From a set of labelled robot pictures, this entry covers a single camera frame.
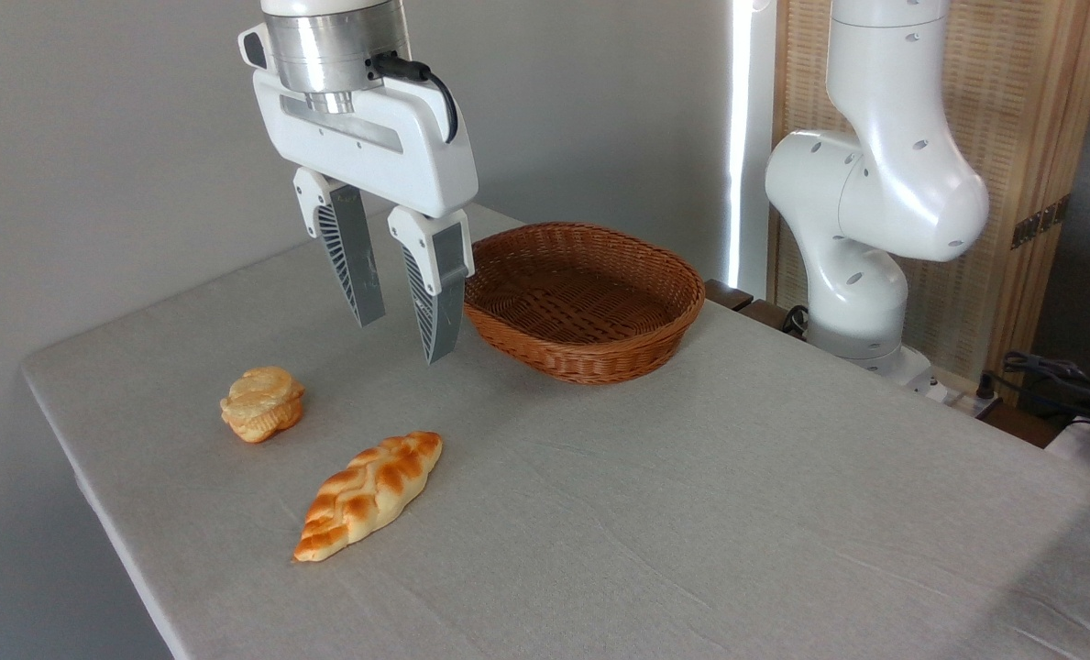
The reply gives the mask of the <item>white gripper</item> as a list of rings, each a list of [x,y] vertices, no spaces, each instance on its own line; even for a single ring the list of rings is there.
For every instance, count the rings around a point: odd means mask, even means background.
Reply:
[[[302,166],[292,185],[307,234],[323,244],[358,325],[385,314],[365,191],[403,205],[387,225],[402,244],[424,359],[452,352],[475,272],[468,213],[457,209],[477,195],[479,176],[465,124],[446,140],[440,89],[387,78],[353,93],[347,114],[315,112],[269,71],[254,71],[254,89],[272,146]]]

